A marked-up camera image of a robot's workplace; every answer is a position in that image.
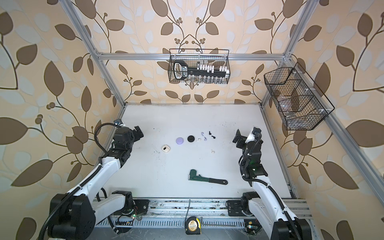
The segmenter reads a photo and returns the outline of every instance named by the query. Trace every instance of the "brown leaf pattern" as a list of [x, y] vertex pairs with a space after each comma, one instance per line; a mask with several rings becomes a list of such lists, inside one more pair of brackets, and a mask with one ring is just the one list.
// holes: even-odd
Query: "brown leaf pattern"
[[339, 240], [353, 240], [353, 233], [347, 220], [342, 220], [336, 225], [336, 233]]
[[377, 147], [384, 145], [384, 125], [362, 119], [351, 123], [347, 131], [361, 147]]
[[234, 104], [244, 104], [245, 102], [241, 99], [235, 99]]
[[259, 30], [267, 31], [273, 28], [274, 22], [271, 19], [268, 18], [262, 18], [255, 20], [255, 25]]
[[83, 57], [77, 57], [73, 61], [73, 72], [76, 73], [76, 72], [80, 71], [82, 66], [83, 66]]
[[283, 15], [290, 18], [297, 13], [303, 4], [303, 0], [286, 0], [283, 6]]
[[51, 170], [53, 162], [43, 159], [25, 169], [11, 184], [15, 187], [25, 187], [34, 184], [45, 177]]
[[319, 25], [310, 26], [304, 34], [304, 41], [312, 41], [319, 35], [321, 27]]
[[167, 62], [157, 62], [157, 64], [164, 70], [168, 71], [169, 63]]
[[83, 150], [83, 144], [75, 137], [66, 137], [65, 143], [68, 150], [73, 154], [79, 154]]
[[266, 54], [265, 50], [258, 50], [256, 52], [253, 52], [254, 54]]
[[169, 90], [166, 90], [166, 95], [170, 98], [179, 98], [179, 96], [177, 95], [177, 93], [173, 92], [173, 91], [169, 91]]
[[371, 17], [368, 14], [363, 13], [358, 22], [359, 33], [364, 37], [367, 37], [372, 31], [372, 27], [373, 27], [373, 22]]
[[320, 96], [323, 96], [331, 84], [331, 73], [326, 63], [323, 63], [323, 65], [320, 67], [314, 82], [316, 84], [314, 84], [313, 87], [316, 89]]
[[206, 23], [205, 30], [207, 31], [208, 34], [218, 35], [218, 28], [217, 28], [216, 24], [214, 24], [212, 22]]
[[16, 240], [30, 240], [36, 232], [36, 221], [31, 217], [25, 217], [21, 221], [16, 233]]
[[181, 97], [181, 101], [183, 103], [187, 103], [190, 99], [191, 99], [191, 95], [190, 94], [187, 94], [187, 95], [184, 95], [184, 96]]
[[351, 176], [349, 176], [349, 174], [336, 163], [328, 161], [324, 163], [323, 167], [325, 173], [332, 180], [332, 182], [336, 183], [340, 187], [351, 190], [359, 188]]
[[90, 73], [91, 75], [93, 75], [93, 71], [94, 71], [94, 69], [93, 69], [93, 62], [92, 62], [92, 59], [90, 59], [90, 58], [87, 59], [87, 65], [88, 65], [89, 73]]
[[94, 19], [96, 17], [96, 7], [92, 0], [75, 0], [74, 2], [86, 17], [90, 19]]
[[55, 29], [63, 38], [67, 40], [74, 40], [76, 38], [74, 31], [67, 24], [58, 24], [55, 26]]
[[251, 85], [251, 82], [248, 81], [248, 80], [241, 80], [241, 83], [246, 85], [246, 86], [250, 86]]
[[122, 73], [124, 73], [125, 75], [128, 75], [128, 71], [125, 69], [125, 67], [123, 67], [123, 65], [119, 64], [119, 69]]
[[0, 118], [0, 145], [11, 144], [21, 139], [27, 126], [13, 118]]
[[281, 123], [281, 129], [283, 130], [283, 134], [285, 137], [288, 137], [289, 133], [288, 133], [288, 130], [286, 129], [286, 127], [284, 126], [283, 123]]
[[7, 35], [13, 29], [13, 21], [11, 16], [7, 12], [0, 14], [0, 34]]
[[306, 130], [296, 130], [293, 134], [293, 142], [296, 145], [299, 145], [306, 138]]
[[91, 92], [86, 86], [83, 90], [83, 94], [81, 95], [81, 107], [83, 108], [84, 112], [89, 111], [89, 109], [91, 108], [91, 104], [92, 104]]
[[142, 83], [141, 80], [136, 80], [136, 81], [133, 82], [133, 85], [134, 86], [139, 86], [139, 85], [141, 85], [141, 83]]
[[349, 48], [337, 46], [336, 56], [341, 65], [343, 65], [344, 67], [348, 67], [353, 64], [355, 53]]
[[75, 166], [73, 166], [68, 178], [67, 178], [67, 182], [70, 182], [72, 181], [74, 178], [77, 177], [77, 175], [79, 175], [79, 172], [81, 170], [81, 163], [77, 163]]
[[251, 91], [249, 91], [249, 90], [239, 91], [238, 94], [243, 95], [243, 96], [248, 96], [248, 95], [251, 95]]
[[295, 30], [296, 24], [293, 24], [291, 30], [289, 31], [289, 37], [292, 36], [293, 31]]
[[104, 91], [103, 91], [103, 94], [106, 98], [110, 98], [112, 96], [112, 93], [110, 91], [109, 88], [106, 88]]
[[299, 172], [300, 172], [300, 175], [303, 177], [304, 181], [306, 181], [309, 184], [312, 184], [308, 171], [307, 169], [305, 169], [303, 164], [299, 165]]
[[335, 240], [333, 236], [329, 234], [326, 230], [320, 229], [320, 231], [321, 231], [321, 234], [323, 235], [324, 240]]
[[134, 93], [136, 96], [142, 96], [142, 95], [145, 95], [147, 94], [147, 92], [144, 92], [144, 91], [134, 91]]
[[214, 98], [219, 94], [219, 92], [219, 90], [210, 91], [209, 93], [207, 93], [207, 98]]
[[20, 48], [16, 52], [16, 58], [20, 64], [28, 65], [32, 63], [37, 56], [37, 45], [29, 45]]
[[44, 71], [44, 82], [48, 90], [56, 97], [64, 90], [64, 80], [55, 64], [50, 61]]
[[140, 103], [151, 104], [152, 102], [150, 99], [145, 99], [145, 100], [141, 101]]
[[225, 7], [225, 0], [213, 0], [211, 5], [209, 6], [209, 13], [212, 17], [219, 16]]
[[198, 103], [202, 103], [202, 102], [204, 101], [204, 98], [203, 98], [203, 96], [201, 96], [201, 95], [195, 94], [194, 97], [195, 97], [195, 100], [196, 100]]
[[73, 135], [82, 143], [88, 142], [88, 132], [85, 128], [76, 126], [72, 128]]
[[170, 35], [173, 32], [173, 23], [164, 23], [161, 27], [160, 34], [161, 35]]
[[119, 19], [110, 19], [105, 23], [105, 25], [111, 31], [120, 31], [124, 27], [124, 21]]
[[297, 146], [297, 151], [300, 155], [308, 155], [312, 149], [313, 140], [312, 138], [305, 138], [301, 141], [301, 143]]
[[167, 4], [163, 0], [151, 0], [152, 8], [161, 17], [168, 15]]
[[257, 69], [256, 69], [256, 74], [260, 74], [264, 70], [264, 64], [261, 64]]

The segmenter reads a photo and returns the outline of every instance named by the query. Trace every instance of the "aluminum frame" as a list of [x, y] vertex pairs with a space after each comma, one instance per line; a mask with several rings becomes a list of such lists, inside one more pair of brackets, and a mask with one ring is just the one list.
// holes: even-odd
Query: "aluminum frame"
[[[297, 44], [298, 39], [300, 38], [307, 23], [309, 22], [309, 19], [311, 18], [313, 12], [315, 11], [318, 5], [318, 2], [319, 0], [307, 0], [302, 16], [300, 17], [298, 24], [296, 25], [296, 28], [293, 31], [290, 41], [283, 54], [230, 54], [229, 59], [230, 60], [251, 60], [251, 61], [252, 60], [253, 61], [276, 60], [276, 61], [280, 61], [278, 67], [282, 66], [283, 64], [293, 67], [295, 63], [293, 62], [292, 59], [290, 59], [290, 56]], [[112, 92], [116, 96], [118, 103], [121, 106], [125, 105], [125, 101], [123, 100], [123, 97], [121, 96], [120, 91], [118, 90], [111, 75], [109, 74], [107, 67], [103, 63], [103, 60], [167, 60], [169, 59], [169, 54], [99, 53], [94, 47], [91, 38], [89, 37], [85, 27], [83, 26], [81, 20], [79, 19], [72, 5], [72, 2], [70, 0], [60, 0], [60, 3], [65, 13], [68, 15], [69, 19], [74, 25], [75, 29], [79, 33], [79, 36], [82, 38], [83, 43], [86, 46], [87, 50], [89, 51], [93, 61], [95, 62], [99, 70], [102, 72], [107, 84], [111, 88]], [[268, 104], [268, 100], [269, 100], [269, 93], [266, 93], [264, 98], [262, 99], [262, 108]], [[266, 119], [266, 122], [269, 122], [268, 118], [265, 116], [263, 109], [262, 109], [262, 113], [263, 113], [264, 119]], [[372, 191], [374, 192], [376, 197], [379, 199], [380, 203], [384, 206], [384, 178], [382, 178], [382, 176], [379, 174], [377, 169], [373, 166], [373, 164], [368, 159], [366, 154], [356, 144], [354, 139], [347, 132], [346, 128], [341, 124], [339, 119], [336, 117], [335, 113], [331, 113], [324, 120], [329, 126], [329, 128], [331, 129], [331, 131], [333, 132], [333, 134], [336, 136], [337, 140], [343, 146], [347, 154], [350, 156], [355, 166], [359, 169], [360, 173], [362, 174], [364, 179], [367, 181], [368, 185], [371, 187]], [[113, 132], [109, 135], [108, 140], [106, 141], [107, 145], [113, 137]], [[278, 154], [278, 157], [282, 157], [279, 149], [276, 150], [276, 153]], [[291, 188], [292, 188], [292, 192], [294, 192], [294, 195], [297, 196], [297, 192], [294, 189], [293, 185], [291, 185]]]
[[[97, 53], [96, 55], [100, 60], [169, 60], [169, 53]], [[196, 55], [209, 56], [211, 54], [196, 53]], [[241, 61], [241, 60], [281, 61], [284, 59], [284, 55], [277, 54], [277, 53], [276, 54], [230, 53], [228, 55], [228, 59], [232, 61]]]
[[[292, 59], [285, 61], [288, 67], [294, 67], [296, 64]], [[301, 72], [298, 72], [306, 84], [312, 86], [308, 78]], [[312, 91], [315, 97], [320, 100], [321, 104], [327, 106], [324, 99], [320, 97], [317, 91]], [[371, 187], [375, 196], [384, 207], [384, 178], [377, 171], [376, 167], [372, 164], [371, 160], [367, 157], [364, 151], [357, 145], [356, 141], [349, 134], [344, 125], [337, 118], [335, 112], [331, 112], [324, 118], [328, 127], [331, 129], [338, 142], [344, 148], [352, 162], [355, 164], [365, 181]]]
[[98, 56], [96, 55], [96, 48], [93, 45], [91, 37], [88, 35], [88, 32], [85, 29], [83, 23], [81, 22], [79, 16], [77, 15], [71, 0], [60, 0], [60, 3], [64, 12], [68, 15], [68, 18], [71, 20], [77, 33], [79, 33], [79, 36], [82, 39], [87, 51], [91, 55], [93, 62], [95, 63], [97, 68], [101, 71], [101, 74], [104, 76], [104, 79], [107, 85], [110, 87], [112, 93], [116, 97], [117, 102], [121, 106], [124, 106], [125, 105], [124, 98], [121, 96], [120, 91], [118, 90], [111, 75], [109, 74], [107, 66], [103, 63], [103, 60], [99, 59]]

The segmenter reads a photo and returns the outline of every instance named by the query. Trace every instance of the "wall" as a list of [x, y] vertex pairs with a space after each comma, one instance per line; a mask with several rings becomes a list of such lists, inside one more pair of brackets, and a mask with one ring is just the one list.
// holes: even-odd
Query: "wall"
[[109, 62], [108, 70], [128, 103], [257, 103], [266, 91], [262, 76], [276, 68], [273, 61], [233, 61], [228, 84], [173, 84], [168, 62]]
[[93, 169], [95, 126], [120, 110], [103, 96], [104, 79], [56, 3], [0, 1], [2, 239], [37, 238], [51, 198]]
[[282, 53], [303, 0], [74, 0], [100, 52], [219, 48]]
[[[381, 174], [383, 10], [382, 1], [320, 0], [293, 56]], [[287, 131], [271, 101], [266, 112], [322, 238], [381, 239], [384, 209], [326, 123], [312, 131]]]
[[[73, 1], [98, 51], [107, 53], [169, 53], [170, 48], [283, 53], [305, 4], [303, 0], [93, 3]], [[228, 85], [186, 85], [169, 83], [166, 61], [105, 63], [128, 103], [255, 103], [266, 91], [262, 75], [277, 66], [274, 61], [232, 61]]]
[[293, 57], [306, 65], [314, 79], [319, 76], [317, 82], [335, 105], [337, 117], [381, 175], [384, 175], [384, 112], [380, 110], [384, 107], [383, 12], [384, 2], [378, 0], [330, 1], [326, 6], [319, 5]]

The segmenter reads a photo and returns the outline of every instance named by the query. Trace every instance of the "wire basket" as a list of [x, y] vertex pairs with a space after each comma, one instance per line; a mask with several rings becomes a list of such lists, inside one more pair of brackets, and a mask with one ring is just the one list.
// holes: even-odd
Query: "wire basket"
[[172, 48], [169, 50], [169, 82], [228, 84], [231, 75], [228, 54], [229, 50], [224, 49]]
[[[297, 65], [268, 72], [264, 74], [264, 81], [286, 129], [309, 131], [330, 114], [334, 106], [309, 75], [314, 86], [304, 82], [300, 76], [303, 68]], [[324, 106], [313, 91], [324, 96], [332, 107]]]

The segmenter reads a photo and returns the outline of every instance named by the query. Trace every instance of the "black cable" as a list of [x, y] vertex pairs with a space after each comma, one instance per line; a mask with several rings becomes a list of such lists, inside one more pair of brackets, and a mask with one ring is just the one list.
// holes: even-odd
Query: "black cable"
[[[268, 183], [266, 183], [266, 182], [264, 182], [263, 180], [260, 180], [260, 179], [246, 179], [244, 176], [242, 176], [242, 178], [245, 181], [259, 182], [261, 184], [264, 184], [272, 192], [272, 194], [275, 196], [275, 198], [276, 198], [277, 202], [279, 203], [281, 209], [284, 210], [285, 207], [284, 207], [284, 204], [283, 204], [282, 200], [280, 199], [279, 195], [275, 192], [275, 190], [271, 186], [268, 186]], [[299, 231], [297, 230], [296, 225], [294, 224], [293, 220], [291, 219], [291, 216], [288, 214], [287, 211], [283, 211], [283, 213], [284, 213], [285, 217], [288, 219], [288, 223], [289, 223], [289, 225], [291, 225], [291, 228], [292, 228], [292, 230], [295, 233], [296, 239], [297, 240], [301, 240]]]
[[188, 204], [188, 209], [187, 209], [187, 214], [185, 215], [185, 219], [184, 219], [184, 227], [187, 228], [187, 216], [188, 216], [188, 211], [189, 211], [189, 207], [191, 206], [191, 200], [189, 200], [189, 204]]
[[119, 126], [119, 125], [115, 125], [115, 124], [113, 124], [113, 123], [106, 122], [106, 123], [101, 124], [100, 126], [98, 126], [98, 127], [95, 129], [95, 133], [94, 133], [95, 143], [97, 144], [97, 146], [99, 146], [99, 148], [101, 148], [101, 150], [102, 150], [104, 153], [107, 153], [107, 150], [105, 150], [105, 148], [99, 143], [99, 139], [97, 138], [97, 133], [98, 133], [98, 131], [100, 130], [101, 127], [106, 126], [106, 125], [111, 125], [111, 126], [114, 126], [114, 127], [116, 127], [116, 128], [121, 128], [121, 126]]
[[253, 149], [255, 148], [255, 146], [260, 142], [260, 140], [262, 139], [262, 134], [261, 133], [257, 133], [255, 135], [255, 140], [256, 138], [259, 137], [259, 139], [257, 141], [255, 141], [255, 144], [252, 146], [251, 150], [248, 152], [249, 156], [252, 156], [252, 152], [253, 152]]
[[[116, 128], [121, 128], [121, 126], [115, 125], [115, 124], [110, 123], [110, 122], [106, 122], [106, 123], [101, 124], [100, 126], [98, 126], [95, 129], [95, 133], [94, 133], [95, 142], [104, 151], [104, 153], [107, 153], [105, 148], [103, 148], [103, 146], [100, 145], [99, 139], [97, 138], [97, 132], [100, 130], [100, 128], [102, 126], [105, 126], [105, 125], [111, 125], [111, 126], [114, 126]], [[40, 229], [38, 240], [44, 240], [45, 230], [47, 229], [49, 222], [51, 221], [52, 217], [56, 214], [56, 212], [64, 205], [64, 203], [67, 202], [76, 192], [78, 192], [78, 190], [80, 190], [82, 187], [84, 187], [101, 170], [101, 168], [102, 168], [101, 159], [102, 159], [101, 157], [98, 158], [99, 165], [97, 166], [96, 170], [89, 177], [87, 177], [83, 182], [81, 182], [79, 187], [75, 188], [72, 192], [70, 192], [67, 196], [65, 196], [61, 200], [61, 202], [50, 212], [50, 214], [48, 215], [47, 219], [45, 220], [43, 226]], [[105, 198], [107, 198], [107, 194], [106, 194], [104, 188], [101, 188], [101, 190], [103, 191]], [[98, 199], [98, 201], [100, 201], [99, 194], [96, 195], [96, 198]]]
[[78, 190], [80, 190], [80, 187], [75, 188], [72, 192], [65, 196], [65, 198], [63, 198], [61, 202], [52, 210], [52, 212], [48, 215], [48, 218], [45, 220], [43, 226], [40, 229], [38, 240], [44, 240], [45, 230], [47, 229], [52, 217], [63, 206], [63, 204], [68, 201], [68, 199], [70, 199]]
[[82, 183], [80, 183], [80, 187], [75, 188], [72, 192], [70, 192], [65, 198], [61, 200], [61, 202], [52, 210], [52, 212], [48, 215], [48, 218], [45, 220], [43, 226], [40, 229], [39, 238], [38, 240], [44, 239], [45, 230], [48, 227], [49, 222], [51, 221], [53, 215], [63, 206], [63, 204], [68, 201], [70, 197], [72, 197], [78, 190], [80, 190], [82, 187], [85, 186], [99, 171], [101, 170], [101, 165], [99, 164], [97, 169]]
[[[101, 191], [103, 191], [103, 194], [104, 194], [104, 199], [107, 198], [107, 193], [105, 192], [105, 189], [104, 188], [101, 188]], [[116, 233], [116, 234], [119, 234], [119, 230], [113, 225], [113, 222], [111, 220], [111, 216], [108, 216], [107, 217], [108, 219], [108, 223], [109, 225], [111, 226], [111, 228], [113, 229], [113, 231]]]
[[96, 174], [98, 172], [100, 172], [101, 168], [102, 168], [102, 166], [101, 166], [101, 164], [99, 164], [97, 166], [96, 170], [87, 179], [85, 179], [82, 183], [80, 183], [80, 187], [84, 187], [85, 184], [87, 184], [94, 176], [96, 176]]

